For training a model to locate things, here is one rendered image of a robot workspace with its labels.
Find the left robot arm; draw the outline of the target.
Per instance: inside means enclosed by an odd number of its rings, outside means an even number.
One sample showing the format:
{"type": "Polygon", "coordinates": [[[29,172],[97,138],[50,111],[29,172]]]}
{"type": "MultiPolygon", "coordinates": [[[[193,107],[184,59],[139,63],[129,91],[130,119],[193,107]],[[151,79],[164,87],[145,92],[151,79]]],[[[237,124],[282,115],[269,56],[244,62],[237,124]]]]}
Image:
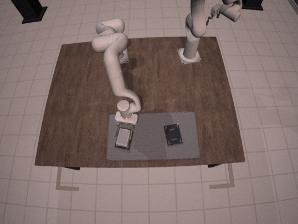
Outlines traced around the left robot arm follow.
{"type": "MultiPolygon", "coordinates": [[[[222,0],[224,3],[219,13],[226,16],[233,22],[236,22],[241,13],[242,0],[222,0]],[[229,4],[232,6],[229,6],[229,4]]],[[[185,48],[180,51],[180,57],[182,60],[188,63],[196,62],[199,58],[197,52],[200,37],[203,37],[206,33],[206,21],[204,14],[205,0],[191,0],[191,13],[186,17],[186,42],[185,48]]]]}

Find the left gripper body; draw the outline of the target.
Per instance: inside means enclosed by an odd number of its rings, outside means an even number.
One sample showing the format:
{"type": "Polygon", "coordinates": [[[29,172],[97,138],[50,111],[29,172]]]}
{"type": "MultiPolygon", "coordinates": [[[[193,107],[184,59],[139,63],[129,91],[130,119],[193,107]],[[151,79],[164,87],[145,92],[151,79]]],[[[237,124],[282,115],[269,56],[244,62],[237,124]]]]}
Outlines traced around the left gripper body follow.
{"type": "Polygon", "coordinates": [[[212,10],[211,10],[211,15],[215,16],[216,14],[219,13],[219,10],[221,8],[221,6],[223,5],[224,3],[223,2],[220,2],[219,4],[217,4],[216,6],[212,7],[212,10]]]}

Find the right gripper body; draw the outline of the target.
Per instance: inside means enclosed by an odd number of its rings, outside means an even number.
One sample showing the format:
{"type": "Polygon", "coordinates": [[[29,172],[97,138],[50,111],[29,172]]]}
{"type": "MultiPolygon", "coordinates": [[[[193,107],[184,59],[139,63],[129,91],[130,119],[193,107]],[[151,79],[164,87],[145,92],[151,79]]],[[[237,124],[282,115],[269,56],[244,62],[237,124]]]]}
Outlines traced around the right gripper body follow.
{"type": "Polygon", "coordinates": [[[116,113],[115,120],[117,122],[121,121],[124,123],[131,123],[132,125],[136,125],[138,121],[138,115],[137,114],[131,114],[131,117],[129,119],[123,119],[119,113],[119,111],[116,113]]]}

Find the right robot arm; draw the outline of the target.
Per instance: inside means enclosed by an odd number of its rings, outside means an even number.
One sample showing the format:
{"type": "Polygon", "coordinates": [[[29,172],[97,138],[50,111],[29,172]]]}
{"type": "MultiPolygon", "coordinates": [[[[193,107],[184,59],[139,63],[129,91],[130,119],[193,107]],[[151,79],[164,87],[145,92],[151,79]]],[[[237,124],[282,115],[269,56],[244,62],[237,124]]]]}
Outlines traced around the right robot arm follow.
{"type": "Polygon", "coordinates": [[[97,35],[92,39],[91,45],[95,52],[104,52],[104,64],[115,96],[127,97],[133,100],[120,100],[117,108],[124,119],[129,119],[131,114],[141,110],[138,95],[126,88],[120,63],[127,58],[125,51],[128,38],[124,32],[125,24],[122,19],[115,18],[101,21],[96,25],[97,35]]]}

